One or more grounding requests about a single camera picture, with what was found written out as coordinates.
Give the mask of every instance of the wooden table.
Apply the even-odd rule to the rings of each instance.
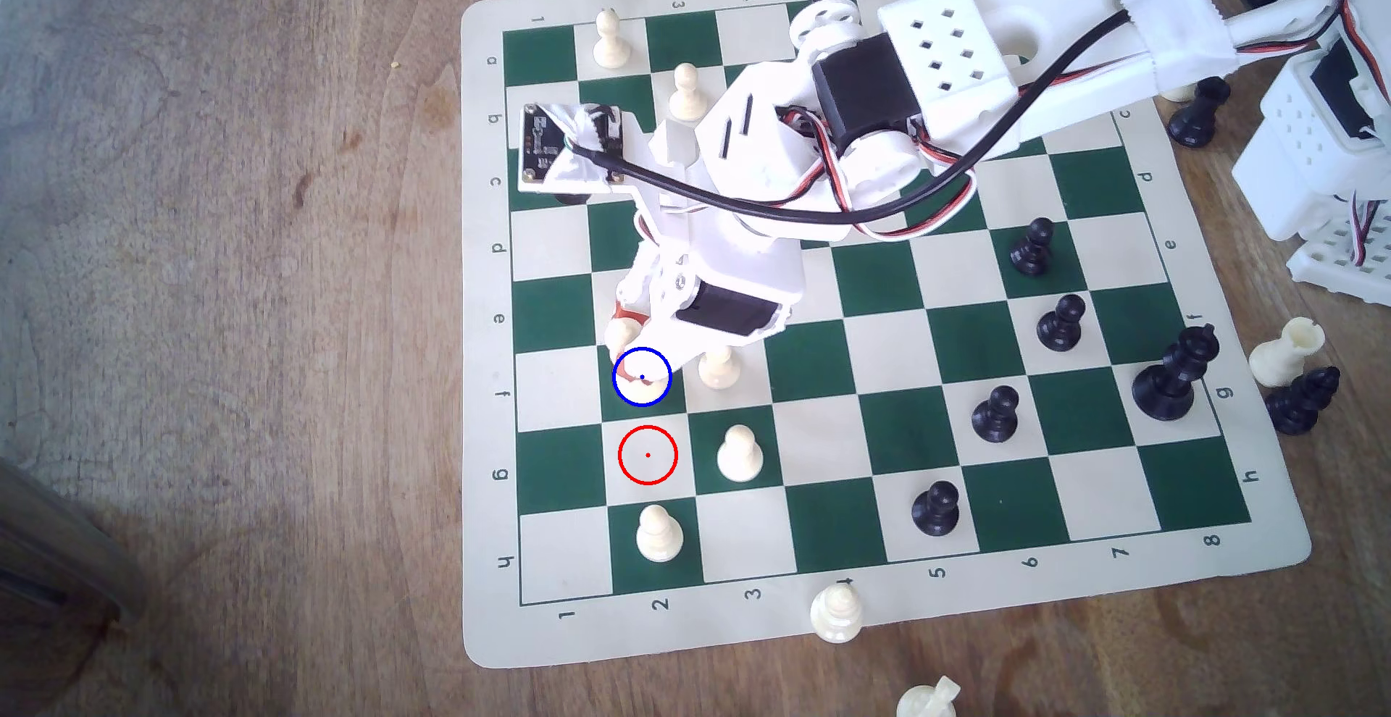
[[[1242,336],[1328,333],[1285,440],[1309,562],[551,670],[460,643],[458,24],[476,0],[0,0],[3,458],[152,582],[58,714],[1391,709],[1391,309],[1289,280],[1230,168],[1278,63],[1180,155]]]

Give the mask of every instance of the blue circle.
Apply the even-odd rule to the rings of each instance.
[[[623,391],[618,390],[618,368],[623,363],[623,359],[627,358],[629,354],[636,354],[638,351],[650,352],[650,354],[655,355],[657,358],[662,359],[662,363],[666,365],[666,388],[662,390],[662,395],[661,397],[657,397],[655,400],[652,400],[652,401],[650,401],[647,404],[634,402],[633,400],[625,397]],[[625,402],[633,405],[634,408],[650,408],[650,407],[655,405],[657,402],[665,400],[666,394],[670,393],[670,390],[672,390],[672,376],[673,375],[675,375],[675,372],[672,372],[672,362],[666,361],[665,355],[654,351],[652,348],[629,348],[629,349],[623,351],[623,355],[618,356],[618,361],[613,362],[613,375],[612,375],[613,393],[618,394],[618,398],[620,398]],[[638,379],[640,380],[645,380],[647,376],[645,375],[638,375]]]

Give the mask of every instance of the red circle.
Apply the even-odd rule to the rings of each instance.
[[[641,432],[644,429],[654,429],[657,432],[661,432],[662,434],[666,436],[666,441],[672,444],[672,469],[666,471],[666,475],[658,478],[657,480],[638,480],[633,478],[633,473],[627,472],[626,466],[623,466],[623,444],[627,443],[627,439],[632,437],[634,432]],[[652,426],[651,423],[644,423],[643,426],[634,426],[618,443],[618,468],[623,471],[623,475],[626,475],[629,480],[632,480],[633,483],[641,483],[643,486],[657,486],[658,483],[670,478],[672,473],[676,472],[676,457],[677,457],[676,439],[672,437],[670,432],[662,429],[661,426]]]

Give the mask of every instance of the chessboard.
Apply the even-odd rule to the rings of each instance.
[[[748,63],[794,56],[787,24],[807,1],[487,0],[463,14],[469,656],[549,665],[808,633],[812,597],[837,581],[875,625],[1305,560],[1280,444],[1150,102],[982,163],[979,198],[936,234],[804,244],[805,298],[786,331],[737,349],[732,388],[709,390],[693,363],[655,405],[619,398],[601,342],[637,248],[633,205],[519,192],[522,107],[616,104],[651,134],[679,63],[714,102]],[[878,32],[893,0],[855,1]],[[591,54],[604,7],[633,46],[618,71]],[[1053,265],[1025,277],[1008,248],[1039,216],[1056,221]],[[1082,341],[1053,352],[1035,326],[1068,292],[1086,302]],[[1203,323],[1223,349],[1192,412],[1148,418],[1132,379]],[[999,384],[1018,391],[1020,426],[990,444],[970,418]],[[748,483],[715,465],[734,423],[764,451]],[[637,427],[670,436],[673,452],[652,454],[665,480],[620,465]],[[943,479],[961,517],[929,537],[910,507]],[[650,503],[684,530],[672,561],[637,551]]]

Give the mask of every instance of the black pawn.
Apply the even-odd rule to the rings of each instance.
[[[1146,366],[1135,377],[1131,384],[1135,404],[1159,420],[1184,418],[1193,407],[1193,380],[1207,372],[1207,362],[1217,358],[1220,348],[1212,323],[1184,329],[1164,351],[1164,362]]]
[[[1053,252],[1047,248],[1053,242],[1053,220],[1038,217],[1029,223],[1029,230],[1010,249],[1010,263],[1018,269],[1020,274],[1038,277],[1047,271],[1047,265],[1053,260]]]
[[[912,501],[912,523],[932,537],[942,537],[961,521],[960,500],[951,482],[939,480]]]
[[[1168,118],[1168,138],[1198,149],[1207,146],[1217,132],[1217,109],[1231,97],[1231,86],[1220,77],[1198,82],[1193,102]]]
[[[1333,404],[1340,377],[1342,373],[1337,366],[1310,369],[1295,377],[1288,388],[1271,391],[1266,397],[1266,411],[1270,413],[1270,422],[1276,425],[1276,432],[1305,434],[1313,429],[1313,425],[1319,423],[1319,411]]]
[[[1020,393],[1008,386],[996,386],[990,398],[975,405],[971,413],[971,429],[986,443],[1004,443],[1020,427]]]
[[[1057,306],[1043,317],[1039,317],[1038,336],[1043,347],[1050,351],[1066,352],[1077,347],[1082,338],[1082,316],[1086,315],[1086,302],[1077,294],[1067,294],[1057,299]]]

